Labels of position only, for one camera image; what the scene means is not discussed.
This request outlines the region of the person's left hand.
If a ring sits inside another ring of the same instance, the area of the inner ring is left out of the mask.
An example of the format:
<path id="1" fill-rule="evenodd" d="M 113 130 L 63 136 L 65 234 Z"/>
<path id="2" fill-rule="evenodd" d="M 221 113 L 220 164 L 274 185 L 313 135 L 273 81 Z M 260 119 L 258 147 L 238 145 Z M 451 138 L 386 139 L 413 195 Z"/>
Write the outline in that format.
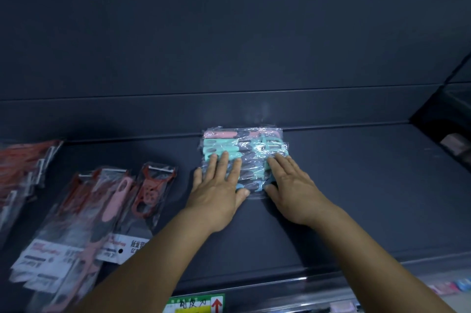
<path id="1" fill-rule="evenodd" d="M 185 209 L 195 217 L 197 227 L 209 234 L 220 232 L 233 219 L 239 207 L 235 207 L 235 193 L 241 171 L 242 161 L 240 158 L 234 160 L 231 170 L 226 174 L 223 181 L 216 180 L 216 168 L 219 155 L 212 154 L 209 164 L 203 172 L 203 181 L 194 191 L 194 180 L 192 190 L 187 200 Z"/>

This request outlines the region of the person's right hand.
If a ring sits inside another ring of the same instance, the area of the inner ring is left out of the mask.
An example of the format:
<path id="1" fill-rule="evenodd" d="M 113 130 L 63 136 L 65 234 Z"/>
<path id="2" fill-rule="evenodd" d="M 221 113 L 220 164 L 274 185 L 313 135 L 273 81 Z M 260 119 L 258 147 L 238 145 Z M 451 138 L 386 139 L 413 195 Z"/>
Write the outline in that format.
<path id="1" fill-rule="evenodd" d="M 335 205 L 317 188 L 310 179 L 310 186 L 303 185 L 297 178 L 298 164 L 290 156 L 285 157 L 294 168 L 294 174 L 274 175 L 274 156 L 267 162 L 274 182 L 281 192 L 282 202 L 274 203 L 280 213 L 289 221 L 315 228 L 335 209 Z"/>

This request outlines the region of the clear bag of pastel peelers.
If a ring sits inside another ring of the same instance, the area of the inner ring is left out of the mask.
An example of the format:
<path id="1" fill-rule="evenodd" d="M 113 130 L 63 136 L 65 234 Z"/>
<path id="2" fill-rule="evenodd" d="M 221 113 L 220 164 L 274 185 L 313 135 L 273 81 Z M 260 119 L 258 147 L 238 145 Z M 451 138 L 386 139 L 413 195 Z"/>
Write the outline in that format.
<path id="1" fill-rule="evenodd" d="M 208 128 L 203 132 L 199 148 L 202 151 L 202 173 L 206 174 L 210 156 L 228 152 L 227 174 L 236 159 L 241 160 L 237 189 L 250 191 L 248 199 L 265 199 L 264 187 L 275 179 L 267 162 L 276 153 L 289 155 L 289 144 L 284 141 L 283 130 L 275 127 Z"/>

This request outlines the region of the person's left forearm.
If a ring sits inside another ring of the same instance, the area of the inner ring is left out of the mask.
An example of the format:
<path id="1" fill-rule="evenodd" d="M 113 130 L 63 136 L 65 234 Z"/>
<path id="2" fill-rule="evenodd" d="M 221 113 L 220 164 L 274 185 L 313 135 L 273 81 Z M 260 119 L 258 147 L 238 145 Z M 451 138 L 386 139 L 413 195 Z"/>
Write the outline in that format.
<path id="1" fill-rule="evenodd" d="M 72 313 L 163 313 L 189 263 L 215 232 L 202 209 L 184 209 Z"/>

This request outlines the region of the person's right forearm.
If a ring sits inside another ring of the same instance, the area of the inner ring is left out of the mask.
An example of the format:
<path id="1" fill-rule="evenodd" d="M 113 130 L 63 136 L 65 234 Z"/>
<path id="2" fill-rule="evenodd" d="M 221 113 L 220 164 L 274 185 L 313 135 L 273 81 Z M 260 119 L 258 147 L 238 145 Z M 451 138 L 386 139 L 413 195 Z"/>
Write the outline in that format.
<path id="1" fill-rule="evenodd" d="M 301 208 L 292 221 L 321 237 L 366 313 L 456 313 L 343 209 L 333 204 Z"/>

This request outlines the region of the red round-holed peeler packet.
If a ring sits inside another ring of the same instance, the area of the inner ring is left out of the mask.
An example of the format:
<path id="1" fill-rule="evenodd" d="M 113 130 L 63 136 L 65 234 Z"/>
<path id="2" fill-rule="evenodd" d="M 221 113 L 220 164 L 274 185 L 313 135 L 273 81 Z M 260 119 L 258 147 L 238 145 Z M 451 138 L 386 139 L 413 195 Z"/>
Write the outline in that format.
<path id="1" fill-rule="evenodd" d="M 143 165 L 97 260 L 123 264 L 152 239 L 177 173 L 178 168 L 169 165 Z"/>

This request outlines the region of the pink peeler packet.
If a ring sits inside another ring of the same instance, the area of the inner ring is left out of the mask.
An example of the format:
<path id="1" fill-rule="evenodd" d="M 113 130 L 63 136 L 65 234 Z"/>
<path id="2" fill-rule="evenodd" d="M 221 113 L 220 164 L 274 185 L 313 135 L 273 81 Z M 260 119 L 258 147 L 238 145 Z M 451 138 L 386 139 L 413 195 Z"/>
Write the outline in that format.
<path id="1" fill-rule="evenodd" d="M 102 168 L 77 187 L 80 196 L 70 195 L 62 203 L 54 224 L 58 228 L 58 220 L 71 212 L 57 240 L 65 251 L 42 274 L 44 279 L 57 280 L 36 289 L 29 313 L 62 313 L 91 291 L 103 264 L 98 256 L 116 226 L 133 181 L 126 170 Z"/>

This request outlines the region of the green and white shelf label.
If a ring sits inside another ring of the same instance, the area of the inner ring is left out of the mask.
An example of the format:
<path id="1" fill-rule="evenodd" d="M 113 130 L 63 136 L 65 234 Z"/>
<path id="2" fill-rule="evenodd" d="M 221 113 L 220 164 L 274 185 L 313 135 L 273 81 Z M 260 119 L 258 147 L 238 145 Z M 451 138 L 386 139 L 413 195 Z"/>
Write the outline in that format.
<path id="1" fill-rule="evenodd" d="M 162 313 L 224 313 L 225 294 L 171 297 Z"/>

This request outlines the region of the pile of red peeler packets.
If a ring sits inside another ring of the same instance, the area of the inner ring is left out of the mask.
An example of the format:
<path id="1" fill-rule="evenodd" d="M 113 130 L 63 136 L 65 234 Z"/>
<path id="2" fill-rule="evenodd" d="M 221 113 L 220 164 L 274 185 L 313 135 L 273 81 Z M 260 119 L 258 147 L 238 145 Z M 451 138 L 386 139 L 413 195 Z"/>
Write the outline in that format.
<path id="1" fill-rule="evenodd" d="M 0 143 L 0 250 L 35 189 L 44 187 L 47 169 L 63 143 Z"/>

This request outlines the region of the pink and blue packets row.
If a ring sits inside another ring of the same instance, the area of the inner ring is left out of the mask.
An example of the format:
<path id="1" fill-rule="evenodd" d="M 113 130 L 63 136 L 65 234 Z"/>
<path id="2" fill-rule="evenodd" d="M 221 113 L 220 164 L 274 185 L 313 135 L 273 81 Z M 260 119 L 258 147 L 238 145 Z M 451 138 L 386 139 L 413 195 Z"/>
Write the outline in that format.
<path id="1" fill-rule="evenodd" d="M 427 286 L 440 297 L 467 293 L 471 292 L 471 277 L 435 282 Z"/>

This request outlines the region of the clear shelf price rail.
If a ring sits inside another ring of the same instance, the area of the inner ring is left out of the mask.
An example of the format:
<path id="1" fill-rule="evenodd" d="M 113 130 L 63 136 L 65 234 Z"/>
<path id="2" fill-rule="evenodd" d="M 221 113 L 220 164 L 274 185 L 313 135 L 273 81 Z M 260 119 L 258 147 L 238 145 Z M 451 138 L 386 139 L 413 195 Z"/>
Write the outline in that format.
<path id="1" fill-rule="evenodd" d="M 471 251 L 402 262 L 422 282 L 471 277 Z M 356 313 L 362 311 L 340 272 L 239 284 L 178 296 L 225 294 L 224 313 Z"/>

